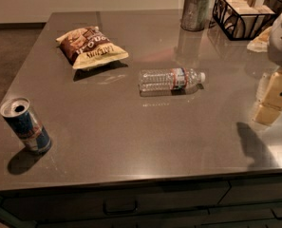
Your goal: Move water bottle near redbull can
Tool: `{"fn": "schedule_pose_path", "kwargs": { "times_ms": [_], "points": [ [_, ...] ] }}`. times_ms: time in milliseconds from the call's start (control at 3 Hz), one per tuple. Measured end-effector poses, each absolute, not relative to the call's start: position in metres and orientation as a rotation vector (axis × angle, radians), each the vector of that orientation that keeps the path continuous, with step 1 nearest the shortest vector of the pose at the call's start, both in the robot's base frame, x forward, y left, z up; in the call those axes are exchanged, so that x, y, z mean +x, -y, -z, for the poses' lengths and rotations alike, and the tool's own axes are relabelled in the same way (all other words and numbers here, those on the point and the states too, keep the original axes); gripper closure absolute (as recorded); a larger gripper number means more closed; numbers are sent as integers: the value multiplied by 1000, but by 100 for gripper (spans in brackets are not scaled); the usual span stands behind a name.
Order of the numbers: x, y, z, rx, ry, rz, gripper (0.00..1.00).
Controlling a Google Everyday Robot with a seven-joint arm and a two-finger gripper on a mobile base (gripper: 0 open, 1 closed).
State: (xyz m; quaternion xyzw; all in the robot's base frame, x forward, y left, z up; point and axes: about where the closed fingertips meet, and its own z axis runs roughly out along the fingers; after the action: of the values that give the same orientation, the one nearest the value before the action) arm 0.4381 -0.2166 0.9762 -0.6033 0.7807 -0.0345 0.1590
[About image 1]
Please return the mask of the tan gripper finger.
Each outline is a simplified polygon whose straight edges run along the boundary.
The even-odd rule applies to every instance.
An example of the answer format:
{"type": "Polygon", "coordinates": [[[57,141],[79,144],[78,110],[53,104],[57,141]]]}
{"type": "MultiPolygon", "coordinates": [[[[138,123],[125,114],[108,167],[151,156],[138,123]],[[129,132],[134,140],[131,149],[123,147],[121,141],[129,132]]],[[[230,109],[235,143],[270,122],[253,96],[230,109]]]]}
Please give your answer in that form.
{"type": "Polygon", "coordinates": [[[264,73],[256,93],[254,121],[272,125],[282,113],[282,67],[273,73],[264,73]]]}

